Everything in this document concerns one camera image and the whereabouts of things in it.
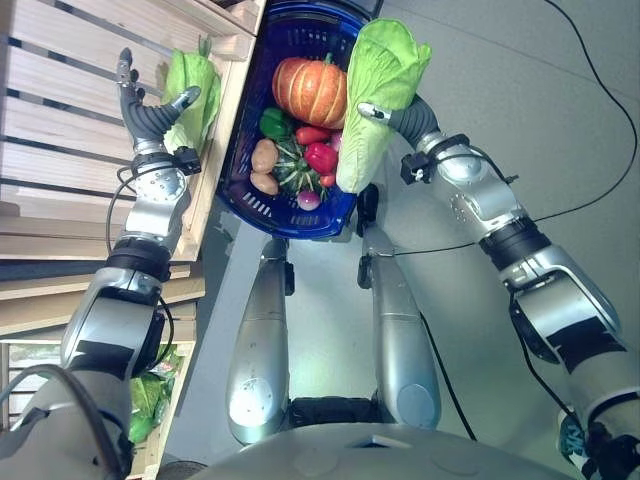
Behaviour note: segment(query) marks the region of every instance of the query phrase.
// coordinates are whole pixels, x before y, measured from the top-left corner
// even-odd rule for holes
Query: chili pepper
[[[304,152],[304,159],[320,175],[332,173],[338,165],[338,153],[324,143],[312,143]]]
[[[296,140],[300,145],[309,145],[315,142],[329,140],[331,132],[325,128],[301,127],[296,130]]]
[[[293,125],[282,110],[269,107],[264,109],[260,117],[260,131],[267,138],[280,140],[291,135]]]

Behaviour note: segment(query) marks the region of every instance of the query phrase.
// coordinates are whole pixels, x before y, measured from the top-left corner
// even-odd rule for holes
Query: concrete floor
[[[603,81],[638,122],[640,4],[561,2],[583,33]],[[531,215],[604,191],[632,148],[622,114],[597,87],[568,23],[543,1],[387,0],[433,48],[419,87],[448,133],[464,132],[505,171]],[[424,185],[405,187],[395,139],[376,181],[381,223],[398,250],[467,239]],[[639,169],[598,204],[542,222],[616,306],[623,338],[640,345]],[[167,452],[212,463],[239,448],[228,431],[224,387],[235,332],[265,236],[242,224]],[[296,294],[287,300],[291,397],[369,396],[374,389],[371,298],[355,283],[360,240],[295,241]],[[480,441],[575,473],[555,451],[557,408],[531,378],[507,314],[508,296],[479,248],[399,262],[430,319],[462,406]],[[536,363],[567,398],[560,371]],[[440,429],[464,434],[443,390]]]

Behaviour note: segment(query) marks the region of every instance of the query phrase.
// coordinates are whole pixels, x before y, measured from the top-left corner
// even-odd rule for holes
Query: orange pumpkin
[[[347,109],[347,75],[325,61],[291,57],[280,62],[271,88],[276,102],[298,120],[340,129]]]

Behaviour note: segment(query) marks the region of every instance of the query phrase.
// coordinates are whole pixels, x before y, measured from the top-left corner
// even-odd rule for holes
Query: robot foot
[[[358,199],[356,201],[356,209],[358,211],[356,234],[359,237],[364,235],[364,229],[367,225],[371,225],[376,222],[378,199],[378,187],[373,183],[367,185],[367,187],[358,195]]]

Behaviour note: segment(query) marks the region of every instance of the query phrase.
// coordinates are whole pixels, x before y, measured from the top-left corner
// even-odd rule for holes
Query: red bell pepper
[[[310,145],[315,142],[329,140],[331,132],[325,128],[300,127],[296,130],[296,140],[300,145]]]
[[[312,143],[304,152],[304,159],[320,175],[328,175],[338,165],[338,152],[324,143]]]

